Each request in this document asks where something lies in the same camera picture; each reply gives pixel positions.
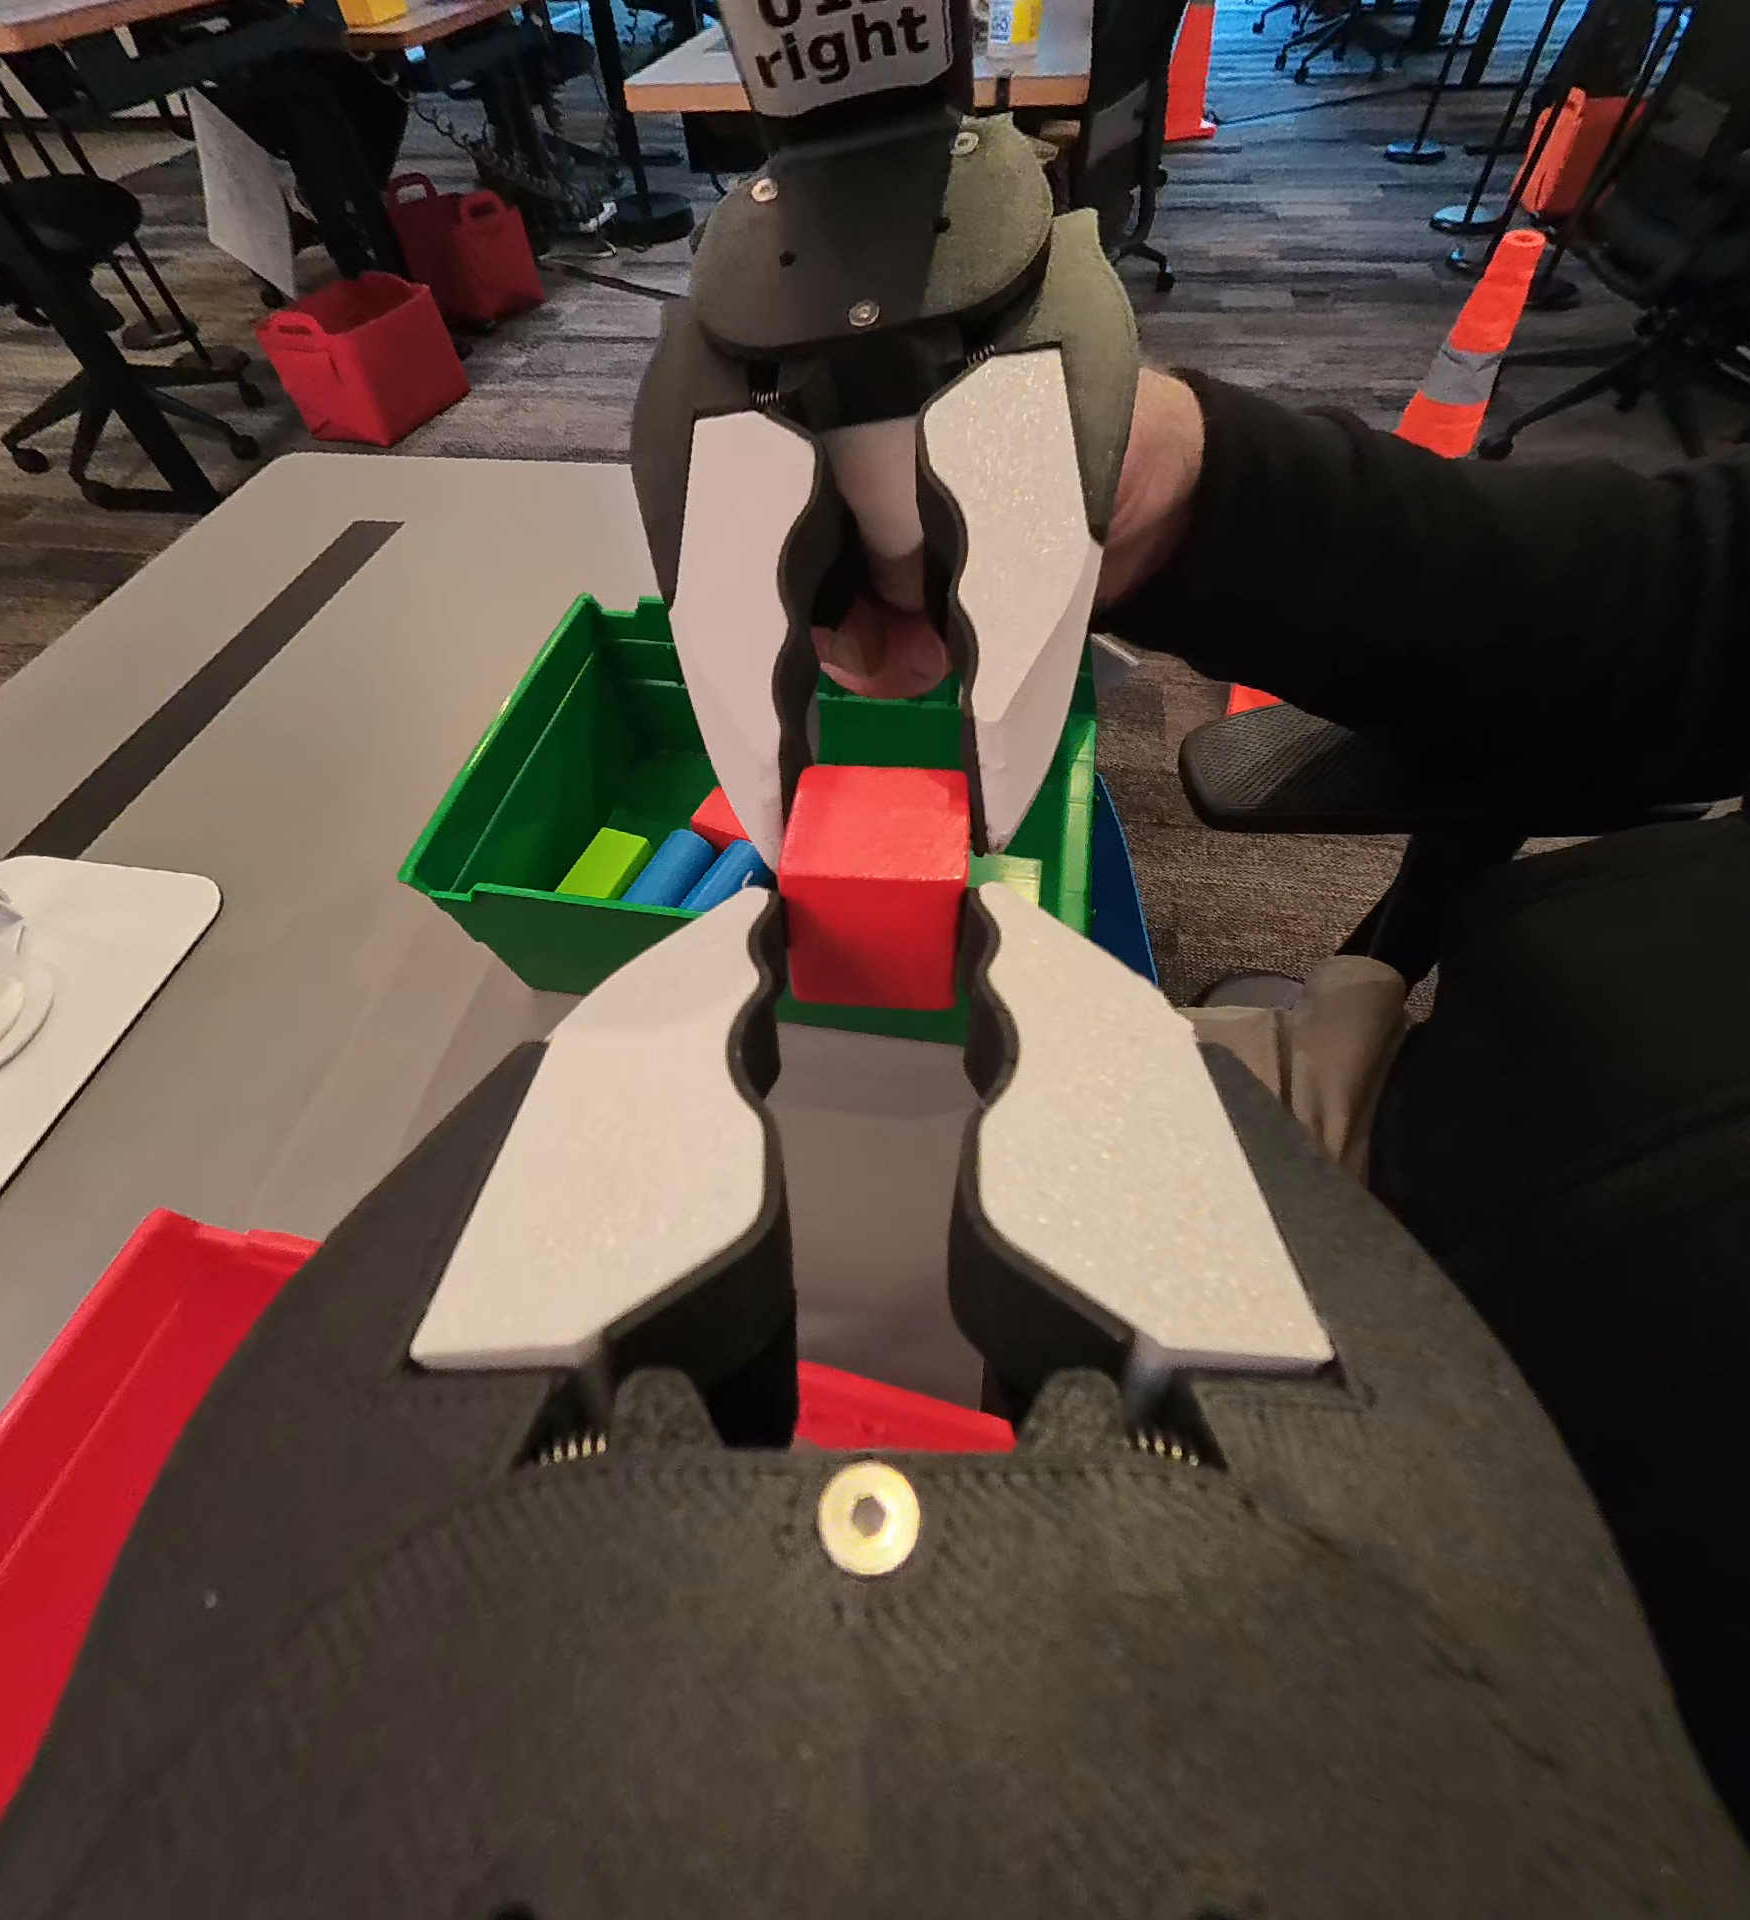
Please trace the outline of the person's leg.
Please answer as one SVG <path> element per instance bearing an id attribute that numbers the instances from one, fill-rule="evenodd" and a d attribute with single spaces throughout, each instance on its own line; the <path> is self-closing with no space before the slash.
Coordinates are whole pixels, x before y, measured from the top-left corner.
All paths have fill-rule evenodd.
<path id="1" fill-rule="evenodd" d="M 1302 975 L 1239 972 L 1181 1009 L 1273 1091 L 1343 1172 L 1368 1181 L 1375 1110 L 1409 1035 L 1409 981 L 1337 954 Z"/>

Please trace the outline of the black stanchion post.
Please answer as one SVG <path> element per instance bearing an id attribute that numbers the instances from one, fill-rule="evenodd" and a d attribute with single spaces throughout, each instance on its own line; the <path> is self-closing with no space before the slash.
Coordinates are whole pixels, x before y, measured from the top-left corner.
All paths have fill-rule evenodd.
<path id="1" fill-rule="evenodd" d="M 1401 42 L 1406 61 L 1433 61 L 1433 65 L 1415 80 L 1413 90 L 1421 98 L 1415 131 L 1408 137 L 1392 139 L 1382 151 L 1384 158 L 1400 168 L 1421 168 L 1437 164 L 1446 156 L 1446 147 L 1433 132 L 1433 119 L 1451 80 L 1465 70 L 1476 45 L 1477 2 L 1415 2 L 1409 29 Z"/>

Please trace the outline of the white paper sheet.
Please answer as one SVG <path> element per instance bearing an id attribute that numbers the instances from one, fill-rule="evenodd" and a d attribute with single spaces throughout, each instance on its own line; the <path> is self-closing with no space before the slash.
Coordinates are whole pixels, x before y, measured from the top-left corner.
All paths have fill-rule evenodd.
<path id="1" fill-rule="evenodd" d="M 202 173 L 207 233 L 264 286 L 296 299 L 287 194 L 267 148 L 197 88 L 183 94 Z"/>

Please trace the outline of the green plastic bin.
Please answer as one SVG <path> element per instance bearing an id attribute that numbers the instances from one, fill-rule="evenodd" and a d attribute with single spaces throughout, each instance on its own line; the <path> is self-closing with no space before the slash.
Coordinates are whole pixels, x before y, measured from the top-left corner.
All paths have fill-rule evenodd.
<path id="1" fill-rule="evenodd" d="M 911 702 L 869 702 L 827 679 L 821 762 L 956 765 L 954 681 Z M 1042 865 L 1041 904 L 1093 929 L 1098 699 L 1084 649 L 1051 769 L 1008 845 Z M 678 925 L 674 908 L 584 900 L 558 888 L 598 828 L 655 846 L 687 828 L 718 784 L 682 679 L 664 602 L 603 608 L 582 593 L 474 747 L 401 866 L 478 944 L 534 990 L 586 993 Z M 807 1003 L 782 1020 L 958 1045 L 968 1002 L 947 1009 Z"/>

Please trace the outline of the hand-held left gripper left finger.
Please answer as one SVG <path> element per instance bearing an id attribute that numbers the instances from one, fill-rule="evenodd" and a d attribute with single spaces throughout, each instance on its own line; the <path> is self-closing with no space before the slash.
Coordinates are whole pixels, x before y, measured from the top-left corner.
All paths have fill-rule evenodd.
<path id="1" fill-rule="evenodd" d="M 748 887 L 627 962 L 543 1045 L 409 1342 L 425 1373 L 557 1373 L 604 1410 L 687 1375 L 720 1435 L 794 1433 L 776 891 Z"/>

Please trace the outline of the person's right forearm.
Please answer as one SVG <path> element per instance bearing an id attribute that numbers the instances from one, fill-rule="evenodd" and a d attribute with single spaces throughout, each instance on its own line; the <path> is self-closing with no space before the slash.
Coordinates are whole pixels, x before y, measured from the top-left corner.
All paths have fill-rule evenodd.
<path id="1" fill-rule="evenodd" d="M 1425 765 L 1632 798 L 1750 797 L 1750 448 L 1641 474 L 1446 462 L 1176 371 L 1186 534 L 1102 612 Z"/>

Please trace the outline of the light green wooden block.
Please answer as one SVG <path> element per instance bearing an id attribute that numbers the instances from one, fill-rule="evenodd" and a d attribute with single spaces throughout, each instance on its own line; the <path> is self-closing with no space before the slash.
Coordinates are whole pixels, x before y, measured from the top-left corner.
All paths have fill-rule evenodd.
<path id="1" fill-rule="evenodd" d="M 627 828 L 596 828 L 557 885 L 560 896 L 617 901 L 642 876 L 654 842 Z"/>

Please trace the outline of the blue plastic bin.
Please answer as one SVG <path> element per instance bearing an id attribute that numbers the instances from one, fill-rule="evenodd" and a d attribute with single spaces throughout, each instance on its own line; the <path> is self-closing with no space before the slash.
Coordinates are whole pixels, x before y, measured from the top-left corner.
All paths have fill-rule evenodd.
<path id="1" fill-rule="evenodd" d="M 1102 773 L 1095 773 L 1091 806 L 1088 938 L 1148 983 L 1159 983 L 1127 833 Z"/>

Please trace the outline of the orange striped traffic cone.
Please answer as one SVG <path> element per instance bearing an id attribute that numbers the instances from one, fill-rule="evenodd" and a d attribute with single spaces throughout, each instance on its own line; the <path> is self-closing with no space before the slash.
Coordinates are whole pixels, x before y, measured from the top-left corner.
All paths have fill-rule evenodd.
<path id="1" fill-rule="evenodd" d="M 1396 438 L 1443 460 L 1471 454 L 1544 247 L 1544 233 L 1532 227 L 1502 235 L 1397 422 Z"/>

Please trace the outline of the person's right hand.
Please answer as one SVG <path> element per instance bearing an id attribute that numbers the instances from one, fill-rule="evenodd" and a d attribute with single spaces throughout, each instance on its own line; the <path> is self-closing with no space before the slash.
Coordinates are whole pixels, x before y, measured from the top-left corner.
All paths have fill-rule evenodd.
<path id="1" fill-rule="evenodd" d="M 1119 605 L 1157 573 L 1186 534 L 1205 448 L 1193 387 L 1174 371 L 1141 362 L 1127 451 L 1114 500 L 1095 608 Z M 911 699 L 931 692 L 952 662 L 928 612 L 924 541 L 900 555 L 867 558 L 867 589 L 832 626 L 814 623 L 821 669 L 869 699 Z"/>

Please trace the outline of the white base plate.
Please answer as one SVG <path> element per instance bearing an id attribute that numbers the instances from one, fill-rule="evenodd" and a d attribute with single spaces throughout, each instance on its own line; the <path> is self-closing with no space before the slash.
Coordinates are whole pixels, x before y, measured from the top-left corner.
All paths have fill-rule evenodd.
<path id="1" fill-rule="evenodd" d="M 203 875 L 77 856 L 0 859 L 23 949 L 52 979 L 47 1020 L 0 1067 L 0 1194 L 92 1081 L 222 905 Z"/>

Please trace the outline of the black office chair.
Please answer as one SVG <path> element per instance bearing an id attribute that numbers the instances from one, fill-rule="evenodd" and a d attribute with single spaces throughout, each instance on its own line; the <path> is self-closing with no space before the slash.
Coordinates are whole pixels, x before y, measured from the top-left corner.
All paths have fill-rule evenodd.
<path id="1" fill-rule="evenodd" d="M 1655 402 L 1681 451 L 1703 451 L 1697 388 L 1750 349 L 1750 4 L 1693 4 L 1647 119 L 1595 175 L 1567 251 L 1636 308 L 1630 346 L 1531 351 L 1509 366 L 1592 372 L 1489 436 L 1500 462 L 1527 428 L 1608 395 Z"/>
<path id="2" fill-rule="evenodd" d="M 1170 68 L 1183 18 L 1179 2 L 1097 2 L 1088 92 L 1067 171 L 1067 204 L 1093 211 L 1105 255 L 1148 260 L 1156 289 L 1176 286 L 1170 260 L 1150 244 L 1170 102 Z"/>
<path id="3" fill-rule="evenodd" d="M 259 443 L 238 423 L 186 396 L 224 385 L 247 406 L 262 395 L 251 359 L 214 349 L 141 244 L 141 204 L 102 180 L 73 147 L 73 173 L 24 175 L 0 121 L 0 307 L 55 333 L 77 360 L 71 379 L 14 420 L 0 446 L 26 474 L 44 474 L 42 436 L 73 422 L 66 470 L 106 509 L 203 513 L 219 492 L 175 436 L 193 425 L 252 463 Z"/>

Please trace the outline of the orange fabric bag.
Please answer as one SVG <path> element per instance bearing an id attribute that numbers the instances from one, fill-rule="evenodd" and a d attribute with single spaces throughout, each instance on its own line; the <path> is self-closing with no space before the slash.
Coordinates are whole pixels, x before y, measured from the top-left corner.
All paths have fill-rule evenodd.
<path id="1" fill-rule="evenodd" d="M 1643 102 L 1625 94 L 1588 94 L 1570 86 L 1557 105 L 1537 117 L 1524 156 L 1519 210 L 1537 224 L 1565 224 L 1578 211 L 1598 207 L 1612 191 L 1597 186 L 1606 180 L 1612 148 L 1628 139 Z"/>

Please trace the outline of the red plastic bin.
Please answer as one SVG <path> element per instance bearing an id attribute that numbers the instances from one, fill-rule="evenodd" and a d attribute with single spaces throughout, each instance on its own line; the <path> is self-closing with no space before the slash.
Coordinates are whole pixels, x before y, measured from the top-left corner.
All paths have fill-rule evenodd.
<path id="1" fill-rule="evenodd" d="M 148 1212 L 0 1410 L 0 1816 L 178 1435 L 317 1250 Z"/>

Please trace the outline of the blue wooden cylinder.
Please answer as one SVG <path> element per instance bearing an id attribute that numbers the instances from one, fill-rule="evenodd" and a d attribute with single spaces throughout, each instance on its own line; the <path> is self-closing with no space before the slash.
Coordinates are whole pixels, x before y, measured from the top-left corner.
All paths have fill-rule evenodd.
<path id="1" fill-rule="evenodd" d="M 651 850 L 624 888 L 622 904 L 684 908 L 718 856 L 715 845 L 695 828 L 674 828 Z"/>
<path id="2" fill-rule="evenodd" d="M 682 909 L 704 914 L 752 887 L 773 891 L 773 866 L 750 841 L 738 839 L 718 850 L 682 900 Z"/>

